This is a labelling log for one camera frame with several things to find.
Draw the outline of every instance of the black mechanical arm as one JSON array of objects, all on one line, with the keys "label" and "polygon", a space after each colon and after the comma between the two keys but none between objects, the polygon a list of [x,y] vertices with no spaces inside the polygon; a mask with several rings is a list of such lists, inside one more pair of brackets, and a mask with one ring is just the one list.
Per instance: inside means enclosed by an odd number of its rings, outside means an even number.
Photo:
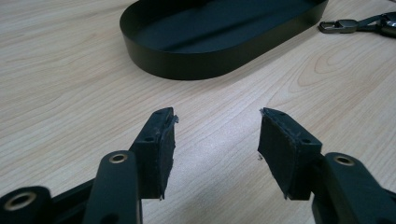
[{"label": "black mechanical arm", "polygon": [[104,156],[96,178],[56,197],[44,187],[0,199],[1,224],[143,223],[142,199],[162,199],[172,169],[177,116],[154,112],[129,150]]},{"label": "black mechanical arm", "polygon": [[309,200],[316,223],[396,223],[396,194],[381,188],[357,159],[320,154],[322,144],[289,115],[262,110],[259,152],[285,198]]}]

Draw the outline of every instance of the wooden table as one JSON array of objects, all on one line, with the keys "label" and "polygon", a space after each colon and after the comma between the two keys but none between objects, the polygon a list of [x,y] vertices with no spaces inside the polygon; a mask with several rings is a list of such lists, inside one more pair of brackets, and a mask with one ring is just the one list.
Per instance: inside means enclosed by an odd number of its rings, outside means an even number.
[{"label": "wooden table", "polygon": [[[361,160],[396,191],[396,42],[312,27],[235,71],[200,81],[149,75],[119,27],[133,1],[0,4],[0,194],[42,185],[53,196],[128,149],[149,115],[172,106],[175,163],[145,223],[314,223],[311,202],[285,201],[257,147],[262,107]],[[389,0],[330,0],[323,20],[396,11]]]}]

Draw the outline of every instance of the metal clip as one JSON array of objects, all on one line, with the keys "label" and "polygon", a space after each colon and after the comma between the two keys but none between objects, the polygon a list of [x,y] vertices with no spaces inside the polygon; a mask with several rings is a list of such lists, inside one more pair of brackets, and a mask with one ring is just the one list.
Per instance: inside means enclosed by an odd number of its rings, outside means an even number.
[{"label": "metal clip", "polygon": [[319,30],[323,34],[350,34],[358,30],[359,23],[354,20],[323,21],[319,24]]},{"label": "metal clip", "polygon": [[396,37],[396,12],[382,14],[376,25],[381,34]]}]

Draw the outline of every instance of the key ring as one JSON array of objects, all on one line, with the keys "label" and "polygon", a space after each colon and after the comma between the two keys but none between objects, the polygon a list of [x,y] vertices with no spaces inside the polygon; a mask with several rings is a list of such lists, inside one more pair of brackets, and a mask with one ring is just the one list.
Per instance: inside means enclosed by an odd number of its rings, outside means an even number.
[{"label": "key ring", "polygon": [[351,34],[362,31],[396,37],[396,12],[384,13],[362,21],[323,21],[318,28],[323,34]]}]

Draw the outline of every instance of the screw hole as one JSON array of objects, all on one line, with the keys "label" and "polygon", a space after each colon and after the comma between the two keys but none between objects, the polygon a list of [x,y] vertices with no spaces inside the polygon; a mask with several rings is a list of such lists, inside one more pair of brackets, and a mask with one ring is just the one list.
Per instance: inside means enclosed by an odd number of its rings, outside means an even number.
[{"label": "screw hole", "polygon": [[117,214],[108,214],[103,217],[100,221],[101,224],[116,224],[119,222],[119,216]]},{"label": "screw hole", "polygon": [[19,210],[32,203],[35,200],[36,196],[37,195],[32,191],[17,194],[6,202],[4,208],[7,211]]},{"label": "screw hole", "polygon": [[378,223],[378,224],[392,224],[393,222],[392,221],[390,221],[389,219],[387,219],[387,218],[379,218],[377,221],[376,221],[376,223]]},{"label": "screw hole", "polygon": [[334,157],[334,160],[342,165],[347,165],[347,166],[355,165],[355,162],[353,160],[343,156],[336,156]]},{"label": "screw hole", "polygon": [[128,156],[126,154],[117,154],[112,157],[110,157],[110,162],[111,163],[121,163],[123,161],[126,161],[128,159]]},{"label": "screw hole", "polygon": [[153,137],[147,137],[145,138],[146,142],[154,142],[154,138]]}]

